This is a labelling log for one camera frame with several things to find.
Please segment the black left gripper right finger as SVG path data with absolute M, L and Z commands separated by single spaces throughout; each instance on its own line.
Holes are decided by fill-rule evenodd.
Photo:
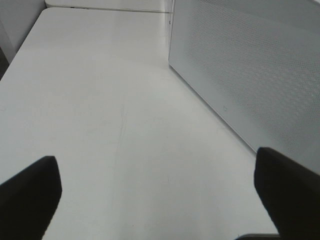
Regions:
M 270 147 L 260 147 L 254 187 L 281 239 L 320 238 L 318 174 Z

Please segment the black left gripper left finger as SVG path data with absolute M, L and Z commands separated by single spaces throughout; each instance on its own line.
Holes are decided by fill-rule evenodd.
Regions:
M 57 160 L 44 156 L 0 185 L 0 238 L 41 240 L 62 196 Z

